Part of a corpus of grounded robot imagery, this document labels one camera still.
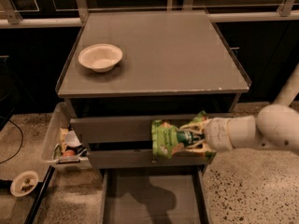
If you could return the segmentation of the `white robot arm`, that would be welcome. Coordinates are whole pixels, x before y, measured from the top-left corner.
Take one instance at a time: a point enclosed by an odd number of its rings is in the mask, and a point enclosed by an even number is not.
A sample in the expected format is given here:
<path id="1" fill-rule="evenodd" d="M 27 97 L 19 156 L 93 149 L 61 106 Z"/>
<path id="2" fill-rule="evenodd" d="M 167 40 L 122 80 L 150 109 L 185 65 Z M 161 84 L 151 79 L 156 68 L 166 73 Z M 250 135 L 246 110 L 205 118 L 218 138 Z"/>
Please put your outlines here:
<path id="1" fill-rule="evenodd" d="M 238 148 L 299 152 L 299 113 L 285 105 L 265 106 L 256 117 L 212 118 L 179 127 L 202 134 L 211 149 Z"/>

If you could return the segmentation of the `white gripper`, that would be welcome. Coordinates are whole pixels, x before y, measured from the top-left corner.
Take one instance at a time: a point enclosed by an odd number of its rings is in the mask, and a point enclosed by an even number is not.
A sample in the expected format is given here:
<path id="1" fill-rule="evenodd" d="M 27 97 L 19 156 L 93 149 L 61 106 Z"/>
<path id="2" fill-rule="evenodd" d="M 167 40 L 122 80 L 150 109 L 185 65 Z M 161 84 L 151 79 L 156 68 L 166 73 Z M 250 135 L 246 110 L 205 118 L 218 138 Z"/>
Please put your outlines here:
<path id="1" fill-rule="evenodd" d="M 228 134 L 227 118 L 213 118 L 202 122 L 193 122 L 180 126 L 181 130 L 192 133 L 204 133 L 205 139 L 188 146 L 188 149 L 206 150 L 206 143 L 216 151 L 228 151 L 233 149 Z"/>

